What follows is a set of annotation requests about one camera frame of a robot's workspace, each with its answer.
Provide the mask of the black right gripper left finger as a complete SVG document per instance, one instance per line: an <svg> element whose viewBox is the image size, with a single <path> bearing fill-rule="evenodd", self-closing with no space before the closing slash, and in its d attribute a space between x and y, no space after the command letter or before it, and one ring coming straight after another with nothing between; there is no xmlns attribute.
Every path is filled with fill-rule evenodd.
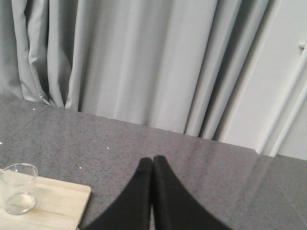
<svg viewBox="0 0 307 230"><path fill-rule="evenodd" d="M148 230L151 218L153 161L142 158L128 184L116 200L87 230Z"/></svg>

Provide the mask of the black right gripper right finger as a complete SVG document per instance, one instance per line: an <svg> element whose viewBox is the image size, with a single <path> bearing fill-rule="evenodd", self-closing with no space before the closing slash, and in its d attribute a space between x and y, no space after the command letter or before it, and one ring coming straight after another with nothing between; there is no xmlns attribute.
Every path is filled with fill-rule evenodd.
<svg viewBox="0 0 307 230"><path fill-rule="evenodd" d="M157 230L228 230L187 191L166 157L153 159L153 215Z"/></svg>

